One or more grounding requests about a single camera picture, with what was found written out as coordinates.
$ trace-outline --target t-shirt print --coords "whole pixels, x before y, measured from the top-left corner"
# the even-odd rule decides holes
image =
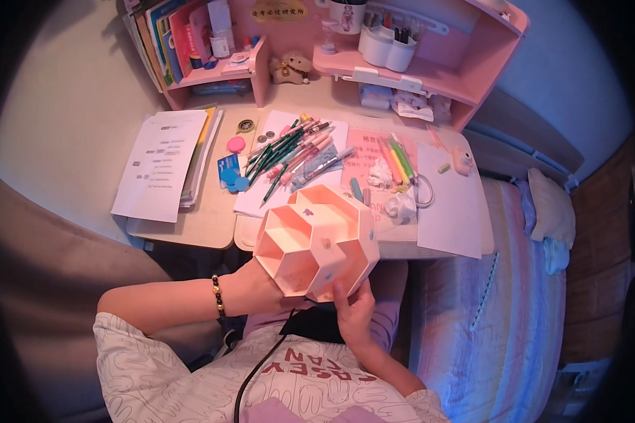
[[[228,355],[190,373],[165,343],[109,313],[97,314],[97,371],[111,419],[123,422],[225,422],[240,385],[280,339],[281,324],[258,329]],[[241,411],[277,398],[310,423],[330,422],[353,405],[385,422],[448,422],[432,391],[402,397],[360,368],[342,344],[287,336],[254,375]]]

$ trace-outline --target desk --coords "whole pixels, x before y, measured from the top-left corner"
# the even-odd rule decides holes
[[[199,107],[211,103],[213,96],[195,97],[186,105],[187,108]],[[187,213],[179,213],[177,223],[164,223],[129,219],[127,232],[131,235],[150,240],[170,241],[180,244],[190,244],[211,249],[226,249],[233,241],[246,251],[254,249],[256,233],[259,231],[261,219],[247,216],[236,216],[233,205],[236,196],[219,188],[219,175],[216,160],[228,155],[227,141],[233,136],[230,131],[237,122],[245,118],[257,119],[262,127],[263,118],[270,110],[284,110],[288,112],[308,112],[312,110],[331,110],[332,112],[350,112],[363,118],[391,119],[395,127],[406,127],[407,130],[423,133],[423,139],[430,141],[430,135],[425,124],[418,119],[400,118],[392,110],[377,110],[364,108],[359,104],[357,84],[343,80],[332,81],[323,76],[311,81],[308,85],[271,85],[267,94],[267,104],[264,108],[256,108],[253,96],[246,98],[221,97],[219,106],[225,110],[219,133],[214,139],[212,151],[207,160],[207,171],[202,181],[202,198],[198,200],[195,209]],[[447,145],[458,145],[470,150],[468,141],[460,134],[453,132],[450,127],[440,127],[438,133],[443,141],[449,138]],[[252,146],[247,143],[247,150]],[[491,254],[494,251],[494,235],[491,231],[491,220],[487,208],[482,184],[478,189],[478,204],[482,228],[482,253]],[[381,258],[439,258],[451,257],[447,252],[423,249],[416,246],[416,240],[379,242]]]

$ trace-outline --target white pen organizer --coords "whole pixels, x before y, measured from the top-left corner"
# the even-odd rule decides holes
[[[357,49],[365,62],[382,66],[395,72],[404,72],[416,53],[416,41],[409,38],[407,44],[395,39],[395,31],[384,26],[362,27]]]

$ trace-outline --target sand timer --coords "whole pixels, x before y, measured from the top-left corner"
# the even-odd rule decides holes
[[[339,22],[335,19],[323,19],[322,20],[322,32],[323,34],[323,43],[320,47],[322,53],[324,54],[334,54],[337,52],[337,47],[334,43],[334,34],[336,31],[334,30],[337,26],[339,26]]]

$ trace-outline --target bedsheet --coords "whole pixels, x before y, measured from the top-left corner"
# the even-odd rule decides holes
[[[410,369],[440,395],[454,423],[534,422],[559,361],[566,276],[547,275],[543,245],[524,234],[517,188],[482,179],[495,255],[410,262],[418,278]]]

